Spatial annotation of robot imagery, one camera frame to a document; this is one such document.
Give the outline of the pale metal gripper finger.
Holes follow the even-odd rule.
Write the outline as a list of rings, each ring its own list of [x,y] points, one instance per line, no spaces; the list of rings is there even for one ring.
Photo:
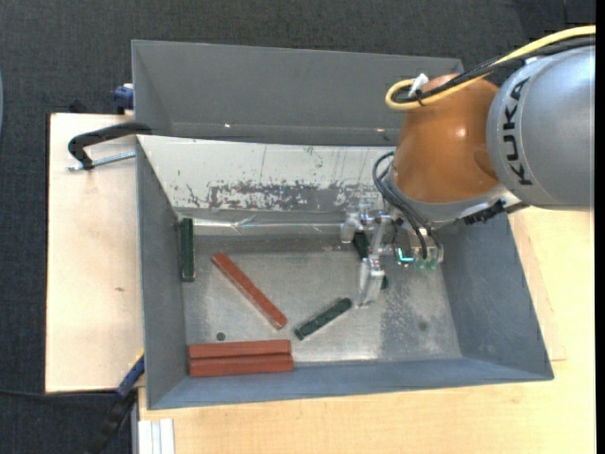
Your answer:
[[[363,258],[357,269],[357,293],[354,303],[357,307],[368,306],[377,301],[381,291],[385,271],[378,256]]]
[[[340,241],[342,243],[352,243],[356,233],[362,231],[362,221],[358,213],[348,213],[344,221],[340,224]]]

